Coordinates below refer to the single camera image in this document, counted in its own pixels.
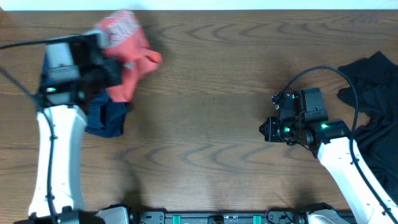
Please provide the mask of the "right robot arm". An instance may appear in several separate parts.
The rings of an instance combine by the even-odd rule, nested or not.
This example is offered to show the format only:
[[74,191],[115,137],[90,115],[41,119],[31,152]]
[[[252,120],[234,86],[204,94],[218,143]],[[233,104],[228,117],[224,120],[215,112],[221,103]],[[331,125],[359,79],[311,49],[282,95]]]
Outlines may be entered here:
[[397,204],[380,185],[344,121],[300,124],[295,118],[270,117],[259,132],[267,142],[301,145],[335,180],[357,223],[397,223]]

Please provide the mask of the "red t-shirt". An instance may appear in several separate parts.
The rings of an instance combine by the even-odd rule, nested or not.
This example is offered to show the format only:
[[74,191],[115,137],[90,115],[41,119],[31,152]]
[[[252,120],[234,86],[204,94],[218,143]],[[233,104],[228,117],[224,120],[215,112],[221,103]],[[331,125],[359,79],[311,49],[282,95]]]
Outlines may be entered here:
[[130,102],[138,82],[158,69],[162,56],[151,48],[144,29],[132,11],[116,11],[97,23],[95,28],[108,36],[109,45],[104,54],[117,58],[123,64],[121,84],[106,91],[114,102]]

